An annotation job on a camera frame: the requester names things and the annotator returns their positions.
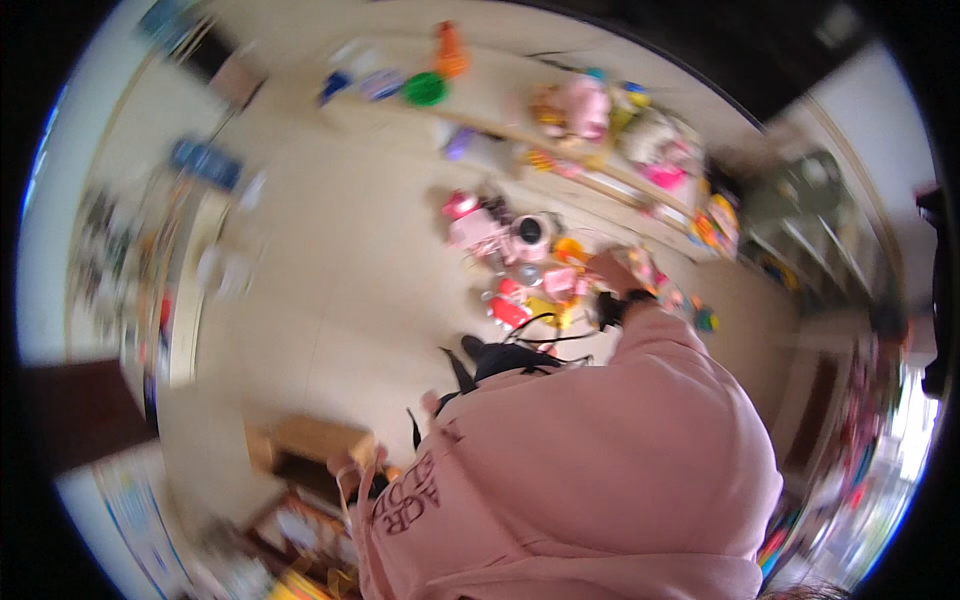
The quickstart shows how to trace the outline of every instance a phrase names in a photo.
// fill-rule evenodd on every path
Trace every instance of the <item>hoodie sleeve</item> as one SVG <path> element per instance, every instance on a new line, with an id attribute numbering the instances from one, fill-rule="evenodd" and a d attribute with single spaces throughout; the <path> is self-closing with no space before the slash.
<path id="1" fill-rule="evenodd" d="M 660 307 L 648 308 L 630 319 L 610 364 L 630 363 L 641 356 L 687 360 L 709 358 L 707 347 L 693 327 Z"/>

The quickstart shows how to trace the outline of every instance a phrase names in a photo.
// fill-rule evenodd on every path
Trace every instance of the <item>tiled floor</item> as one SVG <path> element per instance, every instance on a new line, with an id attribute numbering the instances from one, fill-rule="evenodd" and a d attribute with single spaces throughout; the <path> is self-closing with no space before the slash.
<path id="1" fill-rule="evenodd" d="M 438 212 L 451 189 L 474 186 L 484 174 L 429 154 L 416 119 L 388 120 L 389 127 L 365 121 L 357 125 L 362 132 L 331 129 L 277 109 L 281 95 L 268 85 L 217 138 L 268 174 L 259 206 L 234 211 L 227 224 L 228 234 L 253 231 L 266 244 L 253 286 L 238 300 L 207 300 L 197 383 L 161 392 L 164 458 L 187 531 L 214 515 L 242 521 L 276 493 L 276 481 L 250 469 L 244 418 L 306 412 L 356 423 L 404 464 L 413 456 L 404 409 L 419 413 L 424 391 L 454 388 L 438 347 L 454 346 L 466 331 L 502 335 L 479 300 L 492 275 L 444 245 Z M 407 141 L 393 143 L 399 139 Z M 571 227 L 629 237 L 504 185 L 524 210 L 563 210 Z M 793 306 L 735 263 L 694 266 L 670 251 L 657 257 L 716 309 L 720 330 L 708 346 L 769 422 L 789 360 L 772 336 L 795 330 Z M 593 352 L 602 363 L 615 338 L 569 343 L 563 356 Z"/>

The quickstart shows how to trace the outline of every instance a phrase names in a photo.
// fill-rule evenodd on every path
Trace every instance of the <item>pink hoodie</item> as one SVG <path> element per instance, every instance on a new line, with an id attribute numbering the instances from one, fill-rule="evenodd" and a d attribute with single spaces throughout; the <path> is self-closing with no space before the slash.
<path id="1" fill-rule="evenodd" d="M 361 590 L 748 600 L 781 484 L 750 399 L 650 309 L 607 367 L 505 372 L 451 401 L 414 465 L 351 510 Z"/>

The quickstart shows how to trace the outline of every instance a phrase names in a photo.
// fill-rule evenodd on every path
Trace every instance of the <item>orange bottle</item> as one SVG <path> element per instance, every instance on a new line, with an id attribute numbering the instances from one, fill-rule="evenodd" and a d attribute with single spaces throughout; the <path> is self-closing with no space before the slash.
<path id="1" fill-rule="evenodd" d="M 433 63 L 433 70 L 444 79 L 453 79 L 467 70 L 469 61 L 460 43 L 460 34 L 453 21 L 443 21 L 437 26 L 440 50 Z"/>

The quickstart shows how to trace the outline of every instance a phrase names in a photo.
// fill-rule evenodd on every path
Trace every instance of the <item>black shoe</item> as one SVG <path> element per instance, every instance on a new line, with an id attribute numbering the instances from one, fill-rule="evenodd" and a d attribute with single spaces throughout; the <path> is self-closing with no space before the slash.
<path id="1" fill-rule="evenodd" d="M 467 353 L 467 356 L 469 356 L 470 360 L 474 363 L 480 358 L 480 355 L 483 353 L 483 346 L 485 345 L 484 341 L 475 335 L 465 335 L 460 338 L 460 348 L 464 349 L 464 352 Z"/>

